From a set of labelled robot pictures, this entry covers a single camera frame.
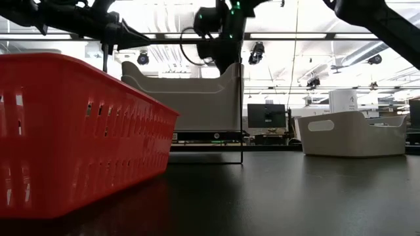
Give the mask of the silver ceiling duct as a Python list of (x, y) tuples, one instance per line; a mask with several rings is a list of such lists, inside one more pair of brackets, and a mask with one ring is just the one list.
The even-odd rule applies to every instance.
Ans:
[(356, 51), (352, 52), (348, 56), (345, 56), (341, 60), (341, 65), (344, 67), (353, 66), (359, 62), (368, 60), (374, 56), (377, 56), (380, 52), (388, 49), (389, 46), (384, 42), (370, 42)]

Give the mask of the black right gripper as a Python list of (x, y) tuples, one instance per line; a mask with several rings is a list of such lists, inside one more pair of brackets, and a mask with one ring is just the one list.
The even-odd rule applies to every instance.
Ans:
[(201, 59), (211, 58), (221, 75), (226, 72), (237, 75), (242, 68), (237, 62), (241, 62), (243, 41), (244, 34), (239, 37), (230, 34), (203, 38), (196, 44), (198, 56)]

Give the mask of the white plastic bin with handles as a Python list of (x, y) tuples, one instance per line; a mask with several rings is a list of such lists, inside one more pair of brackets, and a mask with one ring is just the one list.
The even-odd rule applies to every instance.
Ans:
[(303, 153), (329, 157), (385, 157), (406, 151), (406, 116), (366, 119), (360, 111), (297, 119)]
[(215, 94), (143, 93), (178, 112), (176, 131), (239, 130), (239, 87), (235, 80)]
[(215, 94), (226, 89), (243, 74), (244, 65), (231, 64), (217, 78), (153, 78), (145, 76), (132, 62), (123, 62), (121, 81), (127, 85), (149, 94)]

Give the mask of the black monitor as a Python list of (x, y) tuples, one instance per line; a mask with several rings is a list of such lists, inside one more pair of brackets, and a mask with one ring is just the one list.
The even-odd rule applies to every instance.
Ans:
[(248, 127), (285, 128), (286, 113), (283, 104), (248, 104)]
[(420, 100), (409, 100), (411, 128), (420, 128)]

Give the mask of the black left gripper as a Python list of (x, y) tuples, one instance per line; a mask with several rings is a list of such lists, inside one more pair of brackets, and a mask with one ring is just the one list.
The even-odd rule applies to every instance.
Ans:
[[(107, 54), (113, 54), (120, 25), (119, 13), (93, 11), (91, 15), (94, 23), (91, 37), (99, 40), (103, 45), (108, 45)], [(149, 37), (129, 26), (124, 18), (121, 21), (121, 37), (123, 39), (118, 43), (118, 50), (145, 47), (150, 44)]]

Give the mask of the long overhead light bar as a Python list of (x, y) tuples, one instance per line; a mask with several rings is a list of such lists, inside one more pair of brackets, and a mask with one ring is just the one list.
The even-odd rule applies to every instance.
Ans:
[[(147, 33), (153, 41), (175, 41), (182, 37), (183, 40), (193, 41), (200, 39), (195, 33)], [(81, 38), (72, 33), (53, 33), (41, 35), (37, 33), (0, 33), (0, 41), (94, 41), (90, 37)], [(379, 41), (372, 33), (352, 32), (246, 32), (244, 41)]]

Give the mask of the white cylinder with print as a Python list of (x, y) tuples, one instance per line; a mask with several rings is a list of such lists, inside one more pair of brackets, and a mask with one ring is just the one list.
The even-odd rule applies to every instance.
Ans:
[(357, 110), (358, 97), (355, 90), (339, 89), (329, 91), (329, 111), (331, 113)]

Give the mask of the red slotted plastic basket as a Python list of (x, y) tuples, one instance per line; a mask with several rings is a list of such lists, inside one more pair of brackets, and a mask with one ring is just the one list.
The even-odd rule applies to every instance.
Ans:
[(0, 219), (51, 219), (165, 172), (178, 113), (63, 54), (0, 55)]

